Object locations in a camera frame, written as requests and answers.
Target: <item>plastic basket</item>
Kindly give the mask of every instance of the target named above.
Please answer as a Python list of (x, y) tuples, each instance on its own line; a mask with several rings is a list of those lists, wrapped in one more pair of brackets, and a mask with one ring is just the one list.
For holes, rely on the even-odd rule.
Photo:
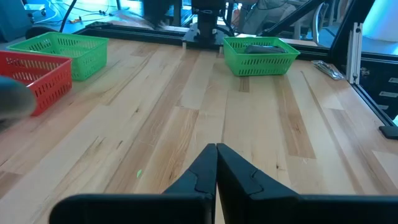
[(65, 57), (0, 51), (0, 75), (27, 85), (36, 98), (32, 115), (37, 116), (72, 88), (71, 62)]
[[(283, 54), (243, 54), (248, 45), (278, 46)], [(277, 37), (225, 37), (224, 57), (237, 76), (282, 75), (300, 52)]]
[(108, 39), (48, 32), (8, 47), (10, 50), (70, 57), (72, 79), (86, 80), (106, 65)]

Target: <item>green plastic basket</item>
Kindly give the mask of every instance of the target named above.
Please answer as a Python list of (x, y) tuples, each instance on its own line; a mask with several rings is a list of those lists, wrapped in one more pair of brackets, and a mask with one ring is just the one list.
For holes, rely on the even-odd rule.
[[(243, 54), (248, 45), (278, 46), (283, 54)], [(283, 75), (300, 52), (277, 37), (225, 37), (224, 57), (237, 76)]]
[(19, 52), (72, 58), (72, 79), (86, 80), (106, 65), (108, 39), (48, 32), (8, 47)]

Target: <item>wood grain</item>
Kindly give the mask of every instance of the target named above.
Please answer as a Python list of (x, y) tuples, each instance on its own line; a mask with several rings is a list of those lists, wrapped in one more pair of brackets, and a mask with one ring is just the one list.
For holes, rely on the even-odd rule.
[(311, 62), (239, 78), (218, 52), (110, 40), (104, 69), (2, 127), (0, 223), (47, 223), (73, 194), (158, 194), (216, 142), (298, 193), (395, 195), (398, 143), (380, 125)]

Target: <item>red basket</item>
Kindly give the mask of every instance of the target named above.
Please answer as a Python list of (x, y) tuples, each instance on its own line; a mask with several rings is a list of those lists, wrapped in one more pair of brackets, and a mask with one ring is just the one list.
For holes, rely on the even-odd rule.
[(0, 75), (25, 85), (36, 97), (37, 116), (72, 88), (70, 58), (0, 51)]

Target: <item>silver bracket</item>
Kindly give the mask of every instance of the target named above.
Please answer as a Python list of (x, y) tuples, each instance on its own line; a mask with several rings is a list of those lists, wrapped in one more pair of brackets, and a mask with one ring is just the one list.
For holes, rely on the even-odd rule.
[(362, 26), (354, 23), (354, 29), (349, 33), (346, 77), (350, 84), (359, 85), (361, 76)]

